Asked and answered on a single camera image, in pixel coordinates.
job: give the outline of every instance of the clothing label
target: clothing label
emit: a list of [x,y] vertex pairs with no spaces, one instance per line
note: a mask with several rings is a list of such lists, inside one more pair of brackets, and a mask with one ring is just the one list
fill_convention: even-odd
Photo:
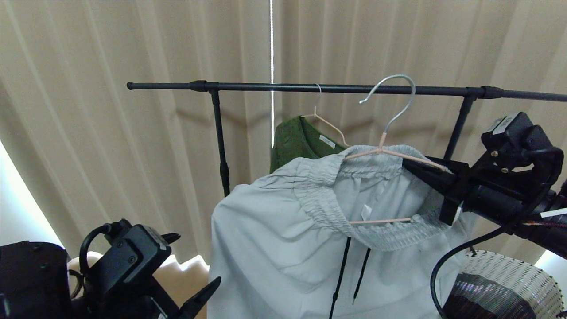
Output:
[[506,130],[508,125],[510,125],[510,123],[512,123],[512,121],[516,118],[516,116],[518,116],[519,113],[520,112],[516,112],[514,114],[510,114],[507,117],[505,117],[500,122],[500,124],[494,129],[494,131],[492,132],[492,135],[504,133],[504,131]]
[[362,212],[360,213],[360,216],[362,216],[362,220],[368,220],[370,218],[371,212],[372,212],[372,208],[364,204],[364,207],[362,207]]
[[319,139],[322,140],[323,142],[325,142],[327,145],[329,145],[333,149],[335,149],[336,144],[333,143],[333,141],[331,141],[330,139],[324,137],[323,135],[319,135]]
[[492,125],[486,130],[484,131],[485,133],[490,133],[492,132],[497,126],[498,124],[500,124],[500,122],[504,119],[504,117],[501,117],[499,119],[496,119],[496,121],[494,121],[494,123],[492,123]]

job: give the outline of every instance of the curtain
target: curtain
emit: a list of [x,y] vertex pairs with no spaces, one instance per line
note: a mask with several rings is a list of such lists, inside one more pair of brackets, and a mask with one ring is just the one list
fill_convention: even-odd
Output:
[[[126,82],[270,82],[270,3],[0,4],[0,138],[71,254],[120,217],[178,232],[178,260],[210,250],[223,198],[210,96],[128,91]],[[275,82],[498,86],[567,93],[563,2],[273,1]],[[388,84],[405,85],[402,80]],[[317,94],[221,91],[230,183],[268,173],[271,129],[312,112]],[[407,96],[323,94],[321,115],[350,145],[376,145]],[[442,157],[462,98],[418,96],[387,145]],[[478,100],[454,159],[474,163],[493,120],[525,111],[567,149],[557,102]],[[325,126],[319,126],[325,133]],[[562,182],[567,175],[560,178]],[[479,220],[475,235],[495,225]],[[102,240],[94,249],[104,250]],[[535,262],[543,249],[501,236],[481,248]]]

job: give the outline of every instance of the hanger hook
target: hanger hook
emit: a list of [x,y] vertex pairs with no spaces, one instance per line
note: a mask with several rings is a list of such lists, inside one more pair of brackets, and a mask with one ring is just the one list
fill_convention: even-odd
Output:
[[318,85],[317,83],[315,83],[315,85],[319,88],[319,96],[317,97],[317,100],[315,101],[315,104],[313,105],[313,115],[315,117],[317,116],[317,105],[319,104],[319,100],[321,100],[321,96],[323,95],[323,89],[321,89],[321,86]]
[[388,130],[390,129],[390,125],[392,125],[392,123],[397,120],[407,109],[410,105],[412,105],[413,103],[413,98],[416,96],[416,84],[415,82],[412,80],[411,77],[405,75],[405,74],[394,74],[391,75],[389,77],[385,77],[383,78],[380,82],[378,82],[378,84],[376,84],[372,90],[370,90],[370,92],[368,93],[368,95],[366,96],[366,98],[364,100],[360,100],[360,102],[358,102],[358,104],[364,104],[366,101],[368,101],[368,99],[370,99],[370,97],[374,94],[374,92],[376,91],[376,89],[385,81],[388,81],[389,79],[393,79],[393,78],[404,78],[409,82],[409,85],[412,88],[412,93],[409,97],[409,101],[408,104],[405,105],[405,107],[403,108],[403,110],[401,110],[396,116],[394,116],[386,125],[386,128],[384,129],[384,133],[388,133]]

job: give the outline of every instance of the white wall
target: white wall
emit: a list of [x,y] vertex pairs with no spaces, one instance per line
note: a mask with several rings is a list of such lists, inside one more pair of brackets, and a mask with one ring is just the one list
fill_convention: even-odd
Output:
[[24,240],[63,246],[0,143],[0,246]]
[[563,302],[567,304],[567,259],[546,250],[535,266],[553,276],[561,288]]

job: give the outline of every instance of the green garment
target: green garment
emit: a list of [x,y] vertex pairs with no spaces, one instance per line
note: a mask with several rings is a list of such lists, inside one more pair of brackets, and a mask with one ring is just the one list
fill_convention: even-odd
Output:
[[297,157],[322,158],[343,150],[342,145],[321,134],[305,118],[297,116],[276,127],[270,173]]

